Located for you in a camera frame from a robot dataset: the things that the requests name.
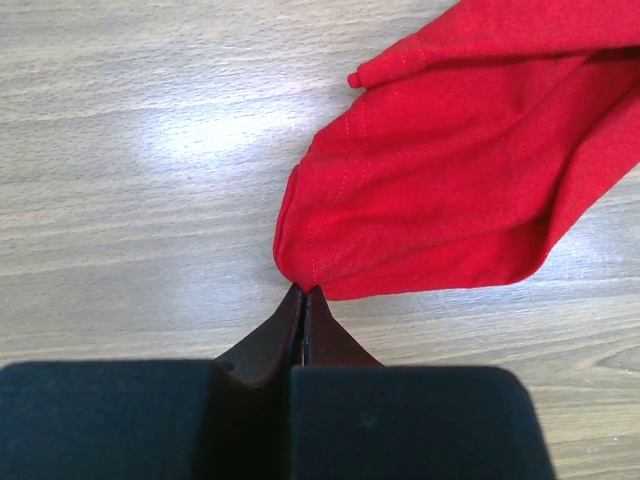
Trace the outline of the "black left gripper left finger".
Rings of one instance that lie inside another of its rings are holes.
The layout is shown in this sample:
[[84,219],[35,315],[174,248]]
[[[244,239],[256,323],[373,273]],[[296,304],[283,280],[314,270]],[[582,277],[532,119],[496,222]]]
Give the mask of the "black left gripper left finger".
[[1,371],[5,479],[276,475],[303,294],[214,359],[32,361]]

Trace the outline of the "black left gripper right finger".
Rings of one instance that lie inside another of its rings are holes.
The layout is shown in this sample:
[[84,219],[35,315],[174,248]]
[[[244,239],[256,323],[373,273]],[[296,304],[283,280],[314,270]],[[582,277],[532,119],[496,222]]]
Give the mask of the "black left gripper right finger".
[[493,366],[384,366],[307,296],[290,376],[293,479],[551,479],[531,397]]

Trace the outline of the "red t shirt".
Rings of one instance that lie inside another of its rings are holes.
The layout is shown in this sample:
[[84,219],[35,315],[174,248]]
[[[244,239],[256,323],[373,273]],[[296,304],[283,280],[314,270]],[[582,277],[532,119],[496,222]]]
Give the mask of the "red t shirt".
[[639,160],[635,1],[461,1],[348,82],[273,244],[332,300],[523,280]]

